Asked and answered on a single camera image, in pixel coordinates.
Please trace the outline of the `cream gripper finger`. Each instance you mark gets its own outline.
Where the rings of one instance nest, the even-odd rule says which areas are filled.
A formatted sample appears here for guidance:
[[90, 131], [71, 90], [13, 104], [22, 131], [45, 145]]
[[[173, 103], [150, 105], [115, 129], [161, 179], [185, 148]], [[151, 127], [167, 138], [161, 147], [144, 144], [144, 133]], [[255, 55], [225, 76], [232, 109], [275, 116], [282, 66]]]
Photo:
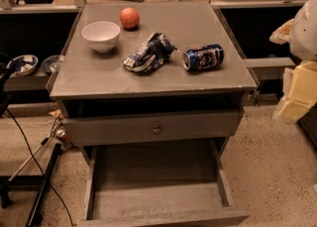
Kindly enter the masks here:
[[317, 62], [305, 60], [283, 74], [283, 96], [273, 113], [282, 122], [297, 122], [317, 103]]

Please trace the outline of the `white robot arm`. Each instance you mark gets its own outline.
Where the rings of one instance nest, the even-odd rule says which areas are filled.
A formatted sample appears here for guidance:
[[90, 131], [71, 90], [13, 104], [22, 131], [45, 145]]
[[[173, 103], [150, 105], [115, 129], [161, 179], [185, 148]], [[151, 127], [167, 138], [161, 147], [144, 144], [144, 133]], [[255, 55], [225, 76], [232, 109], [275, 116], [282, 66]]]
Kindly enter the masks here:
[[317, 0], [308, 0], [269, 40], [289, 43], [290, 52], [301, 59], [296, 68], [284, 70], [283, 96], [273, 114], [276, 120], [297, 122], [317, 103]]

